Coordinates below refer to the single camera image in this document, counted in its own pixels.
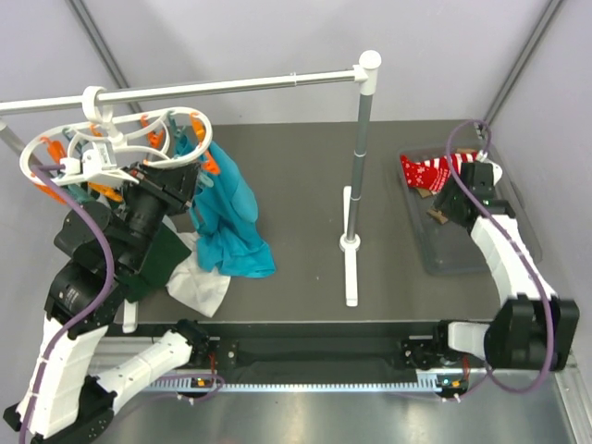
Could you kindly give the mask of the red snowflake sock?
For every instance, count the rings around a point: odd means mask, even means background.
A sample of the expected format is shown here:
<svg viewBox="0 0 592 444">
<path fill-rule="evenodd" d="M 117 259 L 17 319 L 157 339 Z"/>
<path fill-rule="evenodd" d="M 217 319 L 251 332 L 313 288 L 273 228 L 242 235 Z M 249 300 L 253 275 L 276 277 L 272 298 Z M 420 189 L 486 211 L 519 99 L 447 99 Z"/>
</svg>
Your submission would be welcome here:
<svg viewBox="0 0 592 444">
<path fill-rule="evenodd" d="M 439 192 L 450 176 L 450 168 L 443 158 L 413 162 L 407 156 L 400 156 L 403 176 L 408 187 Z"/>
</svg>

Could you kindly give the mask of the white round clip hanger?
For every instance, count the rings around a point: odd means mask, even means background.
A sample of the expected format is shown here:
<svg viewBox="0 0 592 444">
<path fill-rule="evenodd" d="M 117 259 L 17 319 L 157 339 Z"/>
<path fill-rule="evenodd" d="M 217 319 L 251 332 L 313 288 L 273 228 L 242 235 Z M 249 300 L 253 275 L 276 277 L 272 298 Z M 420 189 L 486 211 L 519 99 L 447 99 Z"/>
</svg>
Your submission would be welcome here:
<svg viewBox="0 0 592 444">
<path fill-rule="evenodd" d="M 147 154 L 152 158 L 143 163 L 148 167 L 170 169 L 198 163 L 213 142 L 212 124 L 206 114 L 187 107 L 172 106 L 145 113 L 116 116 L 111 105 L 81 107 L 85 120 L 48 129 L 26 145 L 19 158 L 21 173 L 42 191 L 47 185 L 31 169 L 32 157 L 44 146 L 59 167 L 68 154 L 81 155 L 91 142 L 104 142 L 112 146 L 115 158 L 119 154 Z M 174 139 L 171 120 L 183 117 L 189 121 L 197 142 L 184 154 L 170 153 Z M 125 171 L 126 166 L 117 161 Z"/>
</svg>

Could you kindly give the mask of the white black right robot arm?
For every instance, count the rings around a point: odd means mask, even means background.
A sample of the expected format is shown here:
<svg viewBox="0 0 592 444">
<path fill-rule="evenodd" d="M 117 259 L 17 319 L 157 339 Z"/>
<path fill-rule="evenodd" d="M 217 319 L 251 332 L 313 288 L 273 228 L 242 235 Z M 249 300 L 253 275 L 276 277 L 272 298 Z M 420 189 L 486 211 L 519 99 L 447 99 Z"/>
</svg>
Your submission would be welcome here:
<svg viewBox="0 0 592 444">
<path fill-rule="evenodd" d="M 496 196 L 498 173 L 491 163 L 464 163 L 437 196 L 436 208 L 467 230 L 485 258 L 500 309 L 487 324 L 443 322 L 432 355 L 445 366 L 467 353 L 494 369 L 558 372 L 567 364 L 580 311 L 538 273 L 510 203 Z"/>
</svg>

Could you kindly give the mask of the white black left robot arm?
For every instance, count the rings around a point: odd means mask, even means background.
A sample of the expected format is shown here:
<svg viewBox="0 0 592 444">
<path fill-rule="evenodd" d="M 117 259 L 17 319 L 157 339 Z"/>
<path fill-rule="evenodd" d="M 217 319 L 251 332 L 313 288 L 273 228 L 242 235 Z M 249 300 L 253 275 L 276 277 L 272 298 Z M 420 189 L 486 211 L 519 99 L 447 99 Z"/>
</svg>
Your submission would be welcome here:
<svg viewBox="0 0 592 444">
<path fill-rule="evenodd" d="M 119 307 L 137 300 L 142 271 L 170 271 L 182 260 L 185 245 L 163 220 L 188 210 L 200 168 L 135 163 L 127 172 L 131 179 L 122 188 L 120 207 L 74 203 L 55 236 L 68 262 L 49 287 L 29 387 L 4 412 L 21 442 L 90 443 L 156 380 L 211 362 L 207 332 L 182 319 L 126 362 L 99 374 L 90 371 Z"/>
</svg>

